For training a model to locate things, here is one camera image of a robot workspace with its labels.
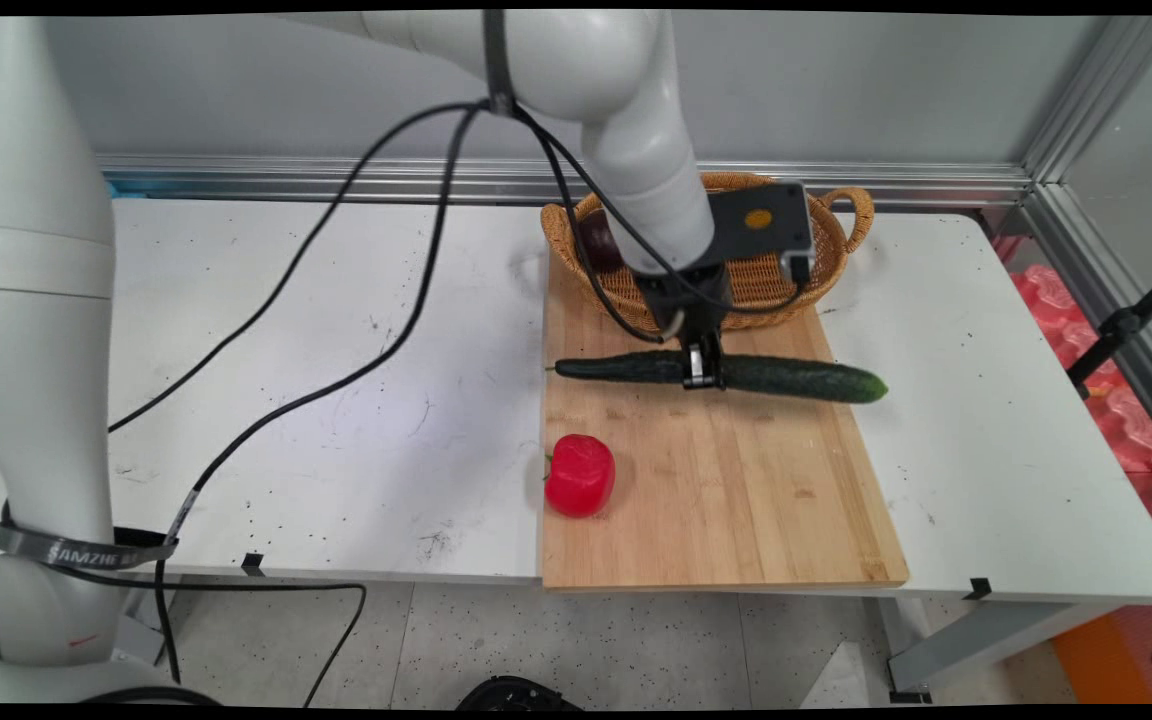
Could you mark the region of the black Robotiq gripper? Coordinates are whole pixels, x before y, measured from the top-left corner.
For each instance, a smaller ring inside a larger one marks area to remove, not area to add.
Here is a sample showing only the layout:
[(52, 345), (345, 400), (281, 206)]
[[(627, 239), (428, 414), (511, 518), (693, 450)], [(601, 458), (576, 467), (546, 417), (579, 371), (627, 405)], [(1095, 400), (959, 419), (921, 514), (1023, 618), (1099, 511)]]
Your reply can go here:
[(682, 387), (726, 389), (721, 327), (732, 305), (730, 273), (721, 264), (684, 270), (680, 278), (632, 272), (658, 332), (639, 331), (646, 342), (679, 341), (684, 350)]

